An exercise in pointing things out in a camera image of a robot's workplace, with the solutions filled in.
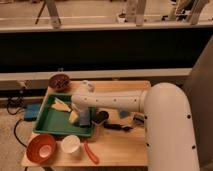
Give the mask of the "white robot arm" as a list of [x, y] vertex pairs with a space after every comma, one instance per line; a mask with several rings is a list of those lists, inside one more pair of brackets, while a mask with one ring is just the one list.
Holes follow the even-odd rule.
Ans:
[[102, 107], [143, 113], [148, 171], [200, 171], [190, 104], [178, 86], [158, 83], [148, 90], [97, 92], [82, 81], [71, 102], [79, 112]]

